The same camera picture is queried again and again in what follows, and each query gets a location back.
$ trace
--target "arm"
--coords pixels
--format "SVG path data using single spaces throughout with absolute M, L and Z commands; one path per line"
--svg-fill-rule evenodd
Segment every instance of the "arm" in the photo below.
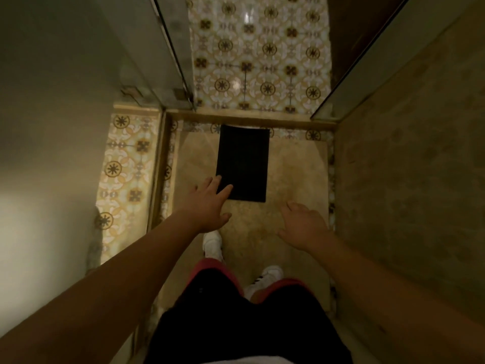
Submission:
M 483 363 L 483 326 L 350 249 L 317 211 L 288 202 L 281 212 L 285 230 L 278 235 L 312 255 L 397 346 L 422 362 Z
M 184 205 L 0 339 L 8 363 L 108 363 L 149 311 L 170 271 L 200 232 L 222 227 L 220 177 L 207 178 Z

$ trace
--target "shoe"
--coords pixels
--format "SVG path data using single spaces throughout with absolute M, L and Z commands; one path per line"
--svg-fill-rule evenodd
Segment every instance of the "shoe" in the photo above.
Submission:
M 266 267 L 261 275 L 254 282 L 244 289 L 244 296 L 251 300 L 251 296 L 258 290 L 262 290 L 272 285 L 284 277 L 283 270 L 279 265 L 270 265 Z
M 204 251 L 204 257 L 214 258 L 224 263 L 224 257 L 222 257 L 222 237 L 217 230 L 204 234 L 202 250 Z

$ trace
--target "black mat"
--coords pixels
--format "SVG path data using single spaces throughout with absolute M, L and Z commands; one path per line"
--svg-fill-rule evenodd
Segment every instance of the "black mat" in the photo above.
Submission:
M 222 181 L 217 191 L 233 184 L 229 199 L 265 202 L 269 146 L 269 129 L 222 125 L 216 170 Z

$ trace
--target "black shorts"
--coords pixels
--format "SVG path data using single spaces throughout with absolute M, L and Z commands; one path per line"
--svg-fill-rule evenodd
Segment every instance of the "black shorts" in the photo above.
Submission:
M 318 300 L 285 286 L 253 304 L 217 269 L 200 271 L 150 341 L 145 364 L 281 356 L 295 364 L 352 363 Z

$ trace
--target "hand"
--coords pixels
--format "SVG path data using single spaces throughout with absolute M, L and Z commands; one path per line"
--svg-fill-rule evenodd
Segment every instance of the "hand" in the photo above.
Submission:
M 196 185 L 176 210 L 189 215 L 190 222 L 197 227 L 199 233 L 220 229 L 232 216 L 230 213 L 221 215 L 222 205 L 233 188 L 232 185 L 227 185 L 219 194 L 216 194 L 221 178 L 220 175 L 215 178 L 208 177 L 200 187 Z
M 285 229 L 280 229 L 278 236 L 301 251 L 310 252 L 322 238 L 331 235 L 323 217 L 303 204 L 288 201 L 282 206 L 281 214 Z

